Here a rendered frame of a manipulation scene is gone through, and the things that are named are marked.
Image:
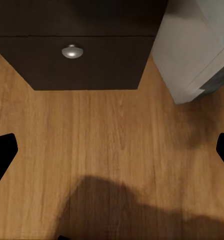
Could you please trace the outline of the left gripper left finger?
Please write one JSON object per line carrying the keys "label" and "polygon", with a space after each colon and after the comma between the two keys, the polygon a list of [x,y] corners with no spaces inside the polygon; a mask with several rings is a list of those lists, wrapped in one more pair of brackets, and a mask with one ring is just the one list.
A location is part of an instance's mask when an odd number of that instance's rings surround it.
{"label": "left gripper left finger", "polygon": [[0,180],[17,152],[18,145],[13,133],[0,136]]}

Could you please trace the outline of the desktop computer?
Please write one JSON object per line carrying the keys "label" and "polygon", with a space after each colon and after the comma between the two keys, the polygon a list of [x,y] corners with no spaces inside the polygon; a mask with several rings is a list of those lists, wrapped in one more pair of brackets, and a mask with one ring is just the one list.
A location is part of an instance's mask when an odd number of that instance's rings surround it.
{"label": "desktop computer", "polygon": [[224,86],[224,0],[169,0],[151,57],[178,105]]}

